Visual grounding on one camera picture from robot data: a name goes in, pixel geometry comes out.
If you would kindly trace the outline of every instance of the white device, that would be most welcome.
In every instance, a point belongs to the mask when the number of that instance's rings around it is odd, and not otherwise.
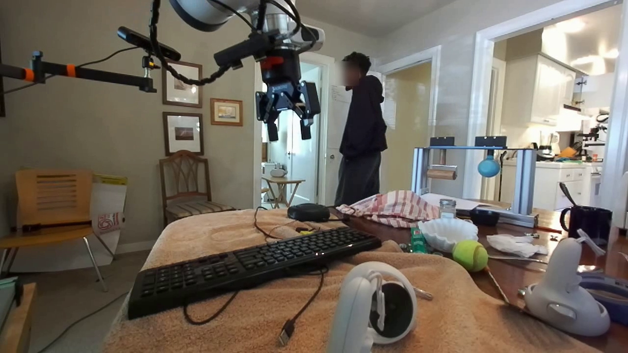
[[[365,353],[394,343],[414,327],[418,306],[410,280],[378,260],[357,264],[341,282],[327,353]]]
[[[577,239],[565,237],[559,241],[549,257],[545,276],[526,288],[526,309],[563,331],[594,337],[608,331],[610,317],[606,308],[580,286],[577,266],[582,241],[596,255],[604,251],[582,229],[577,229],[577,233]]]

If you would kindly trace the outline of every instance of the framed picture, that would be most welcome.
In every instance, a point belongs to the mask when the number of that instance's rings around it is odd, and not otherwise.
[[[170,62],[170,66],[182,76],[198,80],[202,66],[194,62]],[[174,78],[168,70],[162,70],[162,104],[170,106],[202,106],[202,88],[186,84]]]
[[[164,153],[190,151],[202,155],[202,113],[162,113]]]
[[[241,125],[241,100],[212,98],[213,125]]]

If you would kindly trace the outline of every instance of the tennis ball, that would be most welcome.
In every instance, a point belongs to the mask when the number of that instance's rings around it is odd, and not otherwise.
[[[455,262],[463,264],[467,270],[476,272],[482,270],[488,262],[486,247],[478,241],[465,239],[453,245]]]

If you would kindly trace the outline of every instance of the pink cloth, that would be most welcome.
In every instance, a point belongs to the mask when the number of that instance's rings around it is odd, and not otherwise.
[[[384,194],[372,194],[355,204],[341,204],[335,209],[390,227],[410,227],[416,221],[435,219],[439,213],[437,206],[427,204],[412,190],[390,190]]]

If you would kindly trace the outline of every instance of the mug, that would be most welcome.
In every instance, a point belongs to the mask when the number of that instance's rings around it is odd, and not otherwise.
[[[606,247],[610,233],[612,211],[604,208],[592,206],[573,206],[561,209],[561,227],[569,233],[569,237],[579,237],[577,229],[588,233],[588,237],[598,245]]]

